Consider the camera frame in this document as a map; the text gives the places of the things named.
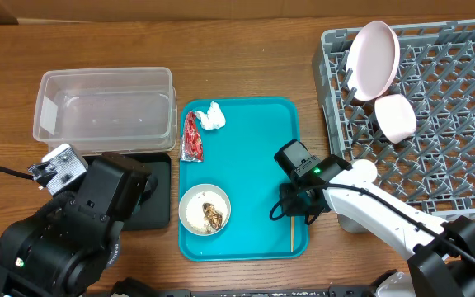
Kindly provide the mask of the small white cup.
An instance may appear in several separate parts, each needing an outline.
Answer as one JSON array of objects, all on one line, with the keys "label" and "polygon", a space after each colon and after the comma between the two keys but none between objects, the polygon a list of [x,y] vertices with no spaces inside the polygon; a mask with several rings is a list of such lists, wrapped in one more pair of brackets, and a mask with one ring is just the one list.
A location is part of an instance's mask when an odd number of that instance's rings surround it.
[{"label": "small white cup", "polygon": [[373,183],[378,177],[376,165],[368,159],[353,160],[351,165],[364,182]]}]

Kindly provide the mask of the white tissue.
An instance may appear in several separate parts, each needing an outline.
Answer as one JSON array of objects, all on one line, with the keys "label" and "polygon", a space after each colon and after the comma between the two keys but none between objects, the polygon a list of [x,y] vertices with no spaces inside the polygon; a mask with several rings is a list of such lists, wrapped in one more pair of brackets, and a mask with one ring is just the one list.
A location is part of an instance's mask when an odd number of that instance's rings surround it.
[{"label": "white tissue", "polygon": [[217,102],[212,101],[206,112],[196,111],[196,118],[204,130],[218,130],[226,125],[226,119]]}]

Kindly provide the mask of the pink bowl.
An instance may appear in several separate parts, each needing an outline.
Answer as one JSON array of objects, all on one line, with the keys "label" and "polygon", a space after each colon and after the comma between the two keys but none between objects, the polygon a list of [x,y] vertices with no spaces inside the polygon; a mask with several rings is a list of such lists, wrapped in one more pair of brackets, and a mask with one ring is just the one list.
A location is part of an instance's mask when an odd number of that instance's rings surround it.
[{"label": "pink bowl", "polygon": [[374,102],[374,112],[384,136],[397,144],[416,131],[416,115],[402,94],[380,97]]}]

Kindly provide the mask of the red foil wrapper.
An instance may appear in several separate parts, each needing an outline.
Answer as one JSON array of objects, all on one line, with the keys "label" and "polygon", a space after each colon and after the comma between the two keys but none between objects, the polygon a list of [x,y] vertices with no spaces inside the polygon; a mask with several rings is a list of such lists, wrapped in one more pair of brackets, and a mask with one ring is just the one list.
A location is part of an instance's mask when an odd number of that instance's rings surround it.
[{"label": "red foil wrapper", "polygon": [[185,162],[201,163],[204,161],[204,150],[195,119],[194,112],[189,111],[183,125],[180,159]]}]

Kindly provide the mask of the pink plate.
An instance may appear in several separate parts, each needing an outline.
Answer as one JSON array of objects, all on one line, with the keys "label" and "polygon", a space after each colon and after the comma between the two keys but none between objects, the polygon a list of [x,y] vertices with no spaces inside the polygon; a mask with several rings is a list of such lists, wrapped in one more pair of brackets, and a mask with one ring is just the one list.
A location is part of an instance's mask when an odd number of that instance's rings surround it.
[{"label": "pink plate", "polygon": [[351,70],[347,86],[355,88],[355,99],[370,101],[383,95],[393,82],[400,58],[400,46],[393,29],[372,21],[355,36],[346,61]]}]

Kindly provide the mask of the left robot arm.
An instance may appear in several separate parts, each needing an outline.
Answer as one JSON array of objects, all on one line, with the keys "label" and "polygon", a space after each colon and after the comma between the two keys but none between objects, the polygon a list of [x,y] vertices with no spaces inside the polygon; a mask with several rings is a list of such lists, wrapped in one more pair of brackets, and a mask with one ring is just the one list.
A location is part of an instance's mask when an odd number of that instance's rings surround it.
[{"label": "left robot arm", "polygon": [[99,281],[120,233],[151,195],[149,167],[118,153],[87,163],[61,144],[29,167],[51,200],[0,237],[0,296],[80,296]]}]

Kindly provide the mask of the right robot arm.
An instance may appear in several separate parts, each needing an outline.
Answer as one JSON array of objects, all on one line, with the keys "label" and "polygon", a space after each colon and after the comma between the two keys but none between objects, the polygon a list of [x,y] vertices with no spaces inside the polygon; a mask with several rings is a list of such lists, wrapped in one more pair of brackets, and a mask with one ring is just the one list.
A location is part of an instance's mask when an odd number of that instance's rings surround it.
[{"label": "right robot arm", "polygon": [[323,160],[296,139],[274,156],[289,177],[274,205],[283,216],[313,223],[324,212],[346,217],[407,261],[408,273],[388,271],[357,296],[475,297],[475,222],[448,222],[424,213],[375,185],[376,166],[366,159]]}]

